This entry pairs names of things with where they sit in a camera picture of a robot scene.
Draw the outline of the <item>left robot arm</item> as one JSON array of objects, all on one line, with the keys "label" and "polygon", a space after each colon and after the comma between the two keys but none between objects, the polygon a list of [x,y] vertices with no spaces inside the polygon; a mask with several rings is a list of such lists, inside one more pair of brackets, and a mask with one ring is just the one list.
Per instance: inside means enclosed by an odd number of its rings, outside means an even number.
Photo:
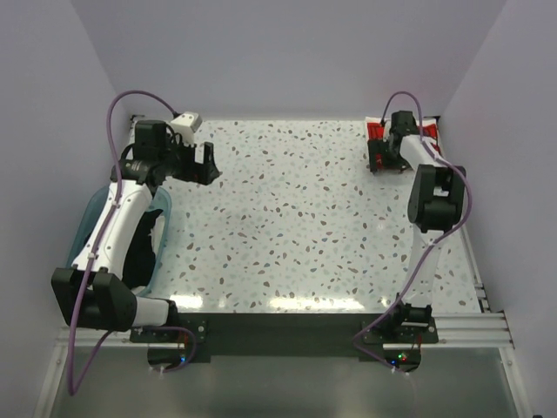
[{"label": "left robot arm", "polygon": [[70,265],[56,269],[51,277],[71,328],[149,327],[161,341],[178,336],[175,303],[136,294],[124,265],[138,226],[155,215],[151,204],[168,178],[209,185],[219,176],[213,144],[194,142],[201,124],[197,113],[187,112],[169,122],[140,120],[134,125],[134,138],[112,170],[104,207],[89,238]]}]

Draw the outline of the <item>white t-shirt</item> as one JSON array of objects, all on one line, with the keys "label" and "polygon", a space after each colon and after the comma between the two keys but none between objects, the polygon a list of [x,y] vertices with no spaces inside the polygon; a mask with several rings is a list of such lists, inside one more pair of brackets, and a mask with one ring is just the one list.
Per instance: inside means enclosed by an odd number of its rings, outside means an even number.
[{"label": "white t-shirt", "polygon": [[[426,141],[437,151],[440,152],[439,129],[436,118],[425,118],[423,121],[424,135]],[[390,130],[390,119],[388,118],[384,124],[380,122],[380,118],[365,118],[365,138],[378,138],[387,141]]]}]

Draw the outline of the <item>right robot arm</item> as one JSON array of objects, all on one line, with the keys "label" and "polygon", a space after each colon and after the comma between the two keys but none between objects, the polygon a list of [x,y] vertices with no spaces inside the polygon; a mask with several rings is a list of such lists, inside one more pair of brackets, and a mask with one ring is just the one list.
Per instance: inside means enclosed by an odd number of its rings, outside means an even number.
[{"label": "right robot arm", "polygon": [[434,120],[426,121],[422,133],[419,129],[411,111],[396,111],[388,120],[365,118],[370,171],[413,171],[406,209],[413,226],[407,275],[410,286],[397,308],[429,310],[441,252],[437,240],[461,220],[466,190],[461,176],[466,171],[459,166],[460,174],[456,174],[442,161]]}]

